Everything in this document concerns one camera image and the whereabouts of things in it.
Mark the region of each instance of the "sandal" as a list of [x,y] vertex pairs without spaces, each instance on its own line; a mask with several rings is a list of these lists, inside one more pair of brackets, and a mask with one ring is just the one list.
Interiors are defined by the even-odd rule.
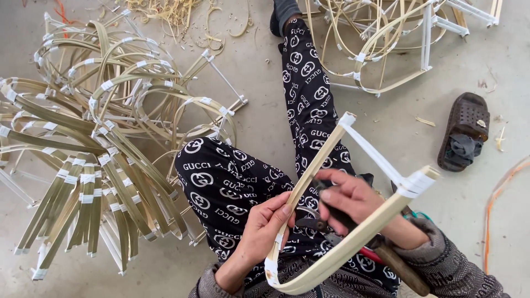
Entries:
[[440,168],[462,172],[480,155],[488,140],[490,113],[484,98],[465,92],[451,108],[444,141],[438,153]]

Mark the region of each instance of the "gray sock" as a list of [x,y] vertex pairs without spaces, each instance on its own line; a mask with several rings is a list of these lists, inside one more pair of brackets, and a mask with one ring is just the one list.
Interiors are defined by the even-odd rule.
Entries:
[[274,0],[276,18],[280,26],[280,35],[284,36],[284,25],[293,14],[302,13],[295,0]]

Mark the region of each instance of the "gray patterned jacket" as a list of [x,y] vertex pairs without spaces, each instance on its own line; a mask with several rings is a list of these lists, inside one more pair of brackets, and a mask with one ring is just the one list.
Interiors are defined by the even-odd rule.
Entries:
[[[424,231],[430,242],[413,250],[394,250],[429,284],[431,293],[439,298],[509,298],[502,285],[486,275],[455,247],[449,239],[428,220],[415,218],[412,223]],[[278,270],[281,283],[286,283],[309,268],[316,259],[292,257],[284,260]],[[190,298],[286,297],[288,295],[269,286],[266,280],[250,288],[241,288],[234,294],[226,293],[215,282],[215,272],[222,263],[210,264],[189,294]],[[394,298],[373,279],[363,274],[337,270],[319,286],[296,297],[300,298]]]

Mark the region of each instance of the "wooden handle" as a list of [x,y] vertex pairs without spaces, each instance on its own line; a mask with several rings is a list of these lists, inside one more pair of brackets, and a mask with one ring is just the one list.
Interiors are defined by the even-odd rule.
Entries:
[[390,247],[379,242],[379,247],[375,248],[374,252],[414,292],[422,297],[429,295],[429,286]]

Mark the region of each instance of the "person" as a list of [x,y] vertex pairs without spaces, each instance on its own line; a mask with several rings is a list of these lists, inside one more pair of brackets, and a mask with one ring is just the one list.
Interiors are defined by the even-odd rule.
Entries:
[[[322,70],[308,27],[295,0],[275,0],[271,31],[284,42],[282,55],[287,118],[296,149],[298,177],[304,173],[329,134],[337,113],[329,78]],[[355,178],[348,149],[340,142],[316,175],[337,186],[318,193],[309,187],[292,216],[287,199],[294,184],[282,171],[214,138],[190,141],[175,167],[184,193],[199,217],[219,263],[209,265],[189,297],[280,297],[269,286],[263,261],[280,227],[287,222],[278,260],[285,283],[300,275],[331,248],[321,233],[295,225],[295,218],[314,217],[313,210],[337,234],[347,229],[319,204],[347,213],[355,222],[367,218],[383,199]],[[509,297],[499,282],[485,275],[428,220],[397,216],[381,230],[391,247],[425,280],[432,294],[444,297]],[[396,296],[400,279],[388,267],[360,253],[313,290],[299,297]]]

